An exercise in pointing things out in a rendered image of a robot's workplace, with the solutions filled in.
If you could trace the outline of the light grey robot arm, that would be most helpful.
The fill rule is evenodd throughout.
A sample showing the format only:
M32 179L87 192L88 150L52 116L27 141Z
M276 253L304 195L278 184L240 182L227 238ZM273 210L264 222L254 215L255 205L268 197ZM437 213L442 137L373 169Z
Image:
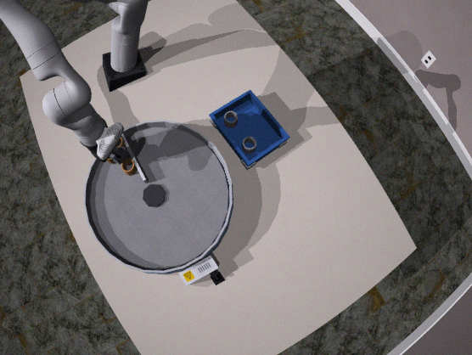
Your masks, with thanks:
M119 14L111 25L110 64L115 71L127 72L137 63L140 29L148 0L96 1ZM78 137L91 135L99 122L98 113L90 104L91 88L61 52L51 29L19 0L0 0L0 19L19 44L38 81L54 76L66 80L44 96L42 108L46 117L56 125L71 129Z

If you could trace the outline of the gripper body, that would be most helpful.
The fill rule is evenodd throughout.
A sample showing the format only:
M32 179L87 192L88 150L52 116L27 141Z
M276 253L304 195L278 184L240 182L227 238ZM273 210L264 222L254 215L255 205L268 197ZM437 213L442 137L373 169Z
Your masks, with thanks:
M77 138L83 146L91 151L95 158L106 162L124 132L124 127L119 122L108 127L106 121L100 115L98 115L98 118L98 126L91 135L85 138L77 136Z

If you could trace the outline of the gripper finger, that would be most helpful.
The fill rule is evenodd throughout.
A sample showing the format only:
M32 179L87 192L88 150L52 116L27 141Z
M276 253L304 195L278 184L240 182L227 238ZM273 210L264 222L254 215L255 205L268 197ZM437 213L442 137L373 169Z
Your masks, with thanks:
M114 162L116 162L117 164L119 164L119 165L121 164L121 162L119 161L119 159L117 159L117 158L115 157L115 155L110 154L109 158L111 158L111 159L112 159Z
M114 147L113 151L115 151L114 154L115 154L118 158L122 158L122 157L123 157L123 156L121 155L121 153L119 152L119 149L118 149L118 148Z

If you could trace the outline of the blue square tray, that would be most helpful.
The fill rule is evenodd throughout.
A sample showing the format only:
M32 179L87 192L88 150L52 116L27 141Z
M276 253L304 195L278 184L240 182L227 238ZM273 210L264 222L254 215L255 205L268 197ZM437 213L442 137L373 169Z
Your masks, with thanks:
M226 127L224 124L224 116L228 111L234 111L238 115L238 123L233 128ZM275 149L285 145L288 142L287 139L290 138L252 92L243 93L215 110L210 122L228 142L246 170L252 168ZM252 154L246 154L242 150L243 140L246 137L256 139L256 150Z

